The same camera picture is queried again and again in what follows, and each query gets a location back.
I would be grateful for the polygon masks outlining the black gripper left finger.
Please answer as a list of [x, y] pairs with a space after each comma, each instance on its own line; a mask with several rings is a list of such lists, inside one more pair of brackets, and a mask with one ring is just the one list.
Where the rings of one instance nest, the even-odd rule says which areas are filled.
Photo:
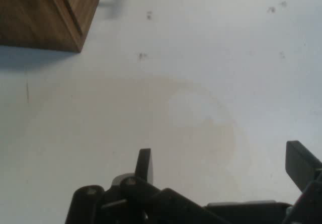
[[153, 186], [151, 149], [139, 151], [134, 173], [117, 176], [111, 187], [74, 192], [66, 223], [226, 223], [172, 189]]

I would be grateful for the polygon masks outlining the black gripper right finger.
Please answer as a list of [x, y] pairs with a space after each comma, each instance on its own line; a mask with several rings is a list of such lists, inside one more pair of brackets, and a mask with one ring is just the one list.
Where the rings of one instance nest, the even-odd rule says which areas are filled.
[[321, 223], [321, 161], [297, 140], [286, 143], [285, 170], [301, 191], [284, 223]]

